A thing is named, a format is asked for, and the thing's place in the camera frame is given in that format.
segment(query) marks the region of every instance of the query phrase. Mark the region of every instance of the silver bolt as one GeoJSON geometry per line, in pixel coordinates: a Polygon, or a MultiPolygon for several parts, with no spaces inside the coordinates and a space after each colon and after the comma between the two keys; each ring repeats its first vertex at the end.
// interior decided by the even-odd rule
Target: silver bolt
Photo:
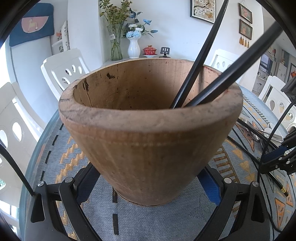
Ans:
{"type": "Polygon", "coordinates": [[[257,183],[257,182],[252,182],[252,184],[253,184],[253,186],[256,187],[256,188],[259,187],[259,183],[257,183]]]}
{"type": "Polygon", "coordinates": [[[230,183],[232,183],[232,180],[227,177],[227,178],[224,179],[224,182],[230,184],[230,183]]]}
{"type": "Polygon", "coordinates": [[[42,187],[44,185],[44,181],[41,181],[37,184],[37,186],[42,187]]]}
{"type": "Polygon", "coordinates": [[[73,178],[72,177],[67,177],[66,179],[65,179],[65,183],[70,183],[70,182],[72,182],[73,181],[73,178]]]}

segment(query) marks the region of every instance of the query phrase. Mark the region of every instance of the wooden bucket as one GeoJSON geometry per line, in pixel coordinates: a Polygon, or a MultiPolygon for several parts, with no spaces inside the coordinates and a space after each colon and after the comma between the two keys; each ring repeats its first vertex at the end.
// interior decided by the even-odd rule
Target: wooden bucket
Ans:
{"type": "MultiPolygon", "coordinates": [[[[126,200],[170,202],[226,139],[242,110],[233,84],[215,101],[168,109],[193,62],[138,59],[96,70],[70,84],[59,101],[62,121],[103,177],[126,200]]],[[[219,71],[205,66],[185,103],[219,71]]]]}

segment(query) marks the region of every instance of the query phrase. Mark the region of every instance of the price tag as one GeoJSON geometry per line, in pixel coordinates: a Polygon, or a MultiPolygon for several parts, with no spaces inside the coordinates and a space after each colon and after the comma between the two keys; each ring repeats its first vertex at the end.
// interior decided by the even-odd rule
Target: price tag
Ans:
{"type": "Polygon", "coordinates": [[[110,35],[110,40],[115,39],[115,34],[110,35]]]}

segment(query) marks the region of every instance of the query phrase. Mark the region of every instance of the framed picture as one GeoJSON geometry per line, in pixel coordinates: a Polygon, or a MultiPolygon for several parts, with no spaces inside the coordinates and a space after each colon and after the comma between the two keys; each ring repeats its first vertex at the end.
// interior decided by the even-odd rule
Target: framed picture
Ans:
{"type": "Polygon", "coordinates": [[[239,33],[249,40],[252,40],[252,35],[253,35],[253,28],[245,23],[243,20],[239,20],[239,33]]]}
{"type": "Polygon", "coordinates": [[[190,17],[214,23],[216,0],[190,0],[190,17]]]}
{"type": "Polygon", "coordinates": [[[291,63],[288,81],[293,79],[295,76],[296,76],[296,66],[291,63]]]}
{"type": "Polygon", "coordinates": [[[253,23],[253,15],[250,10],[239,3],[239,15],[244,18],[245,20],[253,23]]]}

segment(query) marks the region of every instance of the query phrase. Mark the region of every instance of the white vase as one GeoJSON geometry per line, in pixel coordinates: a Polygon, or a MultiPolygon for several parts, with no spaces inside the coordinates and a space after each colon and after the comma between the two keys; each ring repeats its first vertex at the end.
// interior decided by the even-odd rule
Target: white vase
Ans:
{"type": "Polygon", "coordinates": [[[139,58],[140,57],[141,49],[138,44],[138,39],[139,38],[135,38],[135,37],[132,37],[131,39],[129,39],[130,46],[128,47],[128,55],[130,58],[139,58]]]}

